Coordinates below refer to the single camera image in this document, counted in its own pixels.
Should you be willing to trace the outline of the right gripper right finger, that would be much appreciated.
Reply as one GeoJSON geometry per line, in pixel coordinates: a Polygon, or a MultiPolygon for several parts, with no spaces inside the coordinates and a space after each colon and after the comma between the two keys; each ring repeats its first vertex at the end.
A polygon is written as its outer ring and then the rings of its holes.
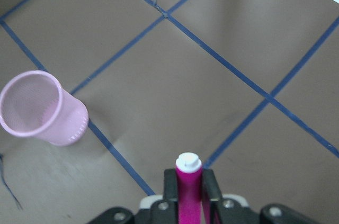
{"type": "Polygon", "coordinates": [[[204,169],[202,172],[202,200],[203,202],[218,202],[222,198],[214,171],[204,169]]]}

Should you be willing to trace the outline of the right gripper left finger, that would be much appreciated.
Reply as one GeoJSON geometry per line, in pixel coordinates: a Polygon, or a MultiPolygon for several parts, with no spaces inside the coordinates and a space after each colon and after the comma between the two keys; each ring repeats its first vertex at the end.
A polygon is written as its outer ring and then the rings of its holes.
{"type": "Polygon", "coordinates": [[[178,203],[179,191],[177,185],[176,169],[174,168],[164,170],[163,199],[166,201],[178,203]]]}

